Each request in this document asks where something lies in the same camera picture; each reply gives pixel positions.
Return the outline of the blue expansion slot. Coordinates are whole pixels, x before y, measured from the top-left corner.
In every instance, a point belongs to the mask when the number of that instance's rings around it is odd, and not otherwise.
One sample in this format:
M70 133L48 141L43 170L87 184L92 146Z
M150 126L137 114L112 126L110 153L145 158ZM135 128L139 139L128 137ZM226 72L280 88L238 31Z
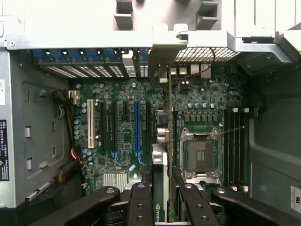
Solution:
M135 123L135 156L139 158L140 147L140 102L134 101L134 123Z

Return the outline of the silver power supply unit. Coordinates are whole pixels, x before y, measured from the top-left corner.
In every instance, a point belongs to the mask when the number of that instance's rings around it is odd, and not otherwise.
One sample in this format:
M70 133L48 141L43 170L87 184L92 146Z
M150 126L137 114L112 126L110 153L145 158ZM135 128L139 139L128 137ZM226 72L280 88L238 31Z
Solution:
M0 208L33 199L68 161L66 124L52 97L66 88L34 67L29 52L0 48Z

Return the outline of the white power connector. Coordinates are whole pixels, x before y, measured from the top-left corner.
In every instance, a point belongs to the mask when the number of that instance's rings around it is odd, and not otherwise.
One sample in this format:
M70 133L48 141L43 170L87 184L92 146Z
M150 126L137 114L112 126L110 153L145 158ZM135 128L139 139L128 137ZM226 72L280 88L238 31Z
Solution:
M68 91L68 97L72 101L73 105L79 105L80 104L80 91L78 91L78 90L69 90Z

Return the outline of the blue slot cover tab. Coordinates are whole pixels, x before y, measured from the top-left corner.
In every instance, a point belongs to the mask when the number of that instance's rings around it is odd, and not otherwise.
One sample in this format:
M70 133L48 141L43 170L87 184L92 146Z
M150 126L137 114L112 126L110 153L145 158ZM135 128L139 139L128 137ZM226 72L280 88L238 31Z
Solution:
M72 62L74 63L81 63L81 64L87 63L87 55L83 49L75 49L75 48L71 49L70 57L72 59Z
M89 48L86 51L88 61L93 64L104 63L103 53L100 49Z
M105 62L107 63L121 63L122 53L119 49L106 48L104 50Z
M71 61L68 50L66 49L54 49L54 58L59 64L69 63Z
M50 64L54 62L49 49L33 49L32 55L39 64Z
M138 60L140 63L148 62L149 59L149 48L139 48Z

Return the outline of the silver socket cover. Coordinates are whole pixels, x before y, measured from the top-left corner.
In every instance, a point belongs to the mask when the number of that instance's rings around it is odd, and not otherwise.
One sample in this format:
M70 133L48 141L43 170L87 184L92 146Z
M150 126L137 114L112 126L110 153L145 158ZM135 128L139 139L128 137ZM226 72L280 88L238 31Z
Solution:
M219 185L221 186L221 174L219 172L209 173L188 173L185 172L184 180L187 183L200 184L201 186L206 185Z

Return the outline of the silver finned heat sink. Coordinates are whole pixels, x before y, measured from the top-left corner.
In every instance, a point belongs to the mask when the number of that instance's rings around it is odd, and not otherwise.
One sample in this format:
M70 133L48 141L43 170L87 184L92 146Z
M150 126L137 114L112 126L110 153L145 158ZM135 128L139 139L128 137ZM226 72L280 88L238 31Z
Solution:
M103 174L103 186L112 186L124 191L128 184L127 173L105 173Z

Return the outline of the long black expansion slot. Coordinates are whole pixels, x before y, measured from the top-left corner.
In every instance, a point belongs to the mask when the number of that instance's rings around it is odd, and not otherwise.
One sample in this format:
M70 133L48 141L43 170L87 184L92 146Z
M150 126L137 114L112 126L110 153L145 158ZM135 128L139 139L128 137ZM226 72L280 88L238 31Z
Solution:
M113 152L116 152L117 150L117 103L112 102L111 104L111 123L112 123L112 142L113 142Z
M150 152L151 145L151 103L146 102L146 151Z
M107 117L106 117L106 103L102 102L102 145L103 152L107 152Z

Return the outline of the open grey PC case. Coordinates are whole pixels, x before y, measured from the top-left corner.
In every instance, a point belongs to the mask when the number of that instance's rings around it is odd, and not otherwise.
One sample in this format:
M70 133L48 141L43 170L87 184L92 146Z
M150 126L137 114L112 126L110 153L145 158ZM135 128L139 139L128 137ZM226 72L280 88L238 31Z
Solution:
M65 184L79 177L84 194L82 160L75 150L73 138L74 105L68 97L79 81L148 79L149 61L140 63L139 48L149 48L154 42L188 42L171 66L171 74L208 77L214 66L226 66L233 73L247 76L246 98L248 101L246 176L247 192L229 186L216 186L207 191L196 184L201 192L210 194L215 188L225 187L267 204L277 210L301 219L301 55L293 46L301 40L300 30L288 30L276 36L234 37L228 32L199 30L189 31L186 24L176 24L169 30L167 24L158 24L152 29L130 31L106 31L88 24L82 34L76 31L54 32L42 25L33 33L24 33L19 20L12 16L0 16L0 23L11 29L0 34L0 48L8 51L26 51L31 54L32 65L43 72L65 79L66 89L57 89L52 97L59 105L59 115L64 118L68 139L69 159L56 170L52 184ZM121 63L93 64L74 63L71 49L119 49ZM33 49L49 49L54 59L50 64L39 64L33 57ZM68 50L71 61L59 64L54 58L54 49ZM37 192L36 198L44 190ZM167 222L155 222L153 226L191 226L180 207L179 192L173 179L173 205L168 205Z

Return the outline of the thin silver locking lever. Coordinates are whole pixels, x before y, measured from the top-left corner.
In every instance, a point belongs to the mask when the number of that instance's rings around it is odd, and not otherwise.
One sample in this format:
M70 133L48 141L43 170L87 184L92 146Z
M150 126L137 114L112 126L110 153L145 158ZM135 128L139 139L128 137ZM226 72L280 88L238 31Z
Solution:
M240 129L244 129L244 128L245 128L245 126L237 127L237 128L234 128L234 129L229 129L229 130L226 130L226 131L219 132L218 135L226 134L226 133L233 132L233 131L240 130Z

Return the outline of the white expansion slot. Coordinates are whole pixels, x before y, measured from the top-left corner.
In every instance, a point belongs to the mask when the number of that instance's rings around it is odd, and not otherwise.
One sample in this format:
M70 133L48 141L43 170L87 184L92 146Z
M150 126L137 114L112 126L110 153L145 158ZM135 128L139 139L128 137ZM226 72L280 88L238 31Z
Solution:
M88 148L95 148L95 101L87 100L87 141Z

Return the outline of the RAM slot with white clips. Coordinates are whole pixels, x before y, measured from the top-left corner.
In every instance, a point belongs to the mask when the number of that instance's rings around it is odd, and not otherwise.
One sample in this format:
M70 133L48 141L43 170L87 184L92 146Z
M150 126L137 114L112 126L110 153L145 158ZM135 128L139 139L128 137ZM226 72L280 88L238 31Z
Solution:
M239 113L239 122L242 129L240 130L240 179L239 190L245 192L245 121L244 112Z
M233 112L229 113L229 129L234 129L235 127L235 119L233 116ZM229 183L231 184L231 188L235 187L235 132L229 132Z

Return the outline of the green Dell motherboard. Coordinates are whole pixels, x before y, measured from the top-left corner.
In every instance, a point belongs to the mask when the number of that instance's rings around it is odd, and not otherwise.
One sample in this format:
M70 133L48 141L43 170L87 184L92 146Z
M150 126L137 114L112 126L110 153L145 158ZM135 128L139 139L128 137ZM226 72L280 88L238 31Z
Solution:
M208 70L208 77L184 75L172 72L173 111L178 112L178 166L179 141L182 130L210 131L217 127L224 131L224 112L228 115L244 112L245 156L247 153L247 76L233 73L229 67L214 66ZM102 81L79 81L74 84L80 91L80 104L74 107L73 138L75 150L82 160L84 194L90 194L103 187L103 174L127 173L128 183L142 179L142 167L152 166L152 146L163 143L167 130L166 84L155 85L148 79ZM95 101L95 148L88 148L87 141L87 100ZM128 102L128 116L123 116L122 103ZM140 147L139 158L135 156L134 101L140 102ZM150 152L146 151L146 102L151 104ZM107 152L102 145L102 102L106 103ZM117 150L113 152L111 104L117 103ZM221 138L222 175L224 185L224 138ZM245 192L247 176L245 167Z

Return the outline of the CPU socket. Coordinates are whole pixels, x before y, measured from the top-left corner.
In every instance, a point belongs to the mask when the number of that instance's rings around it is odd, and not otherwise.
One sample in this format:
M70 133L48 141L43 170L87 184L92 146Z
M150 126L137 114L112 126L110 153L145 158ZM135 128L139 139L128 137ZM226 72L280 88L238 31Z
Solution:
M209 173L222 175L221 138L217 127L210 131L182 130L179 141L179 162L183 172Z

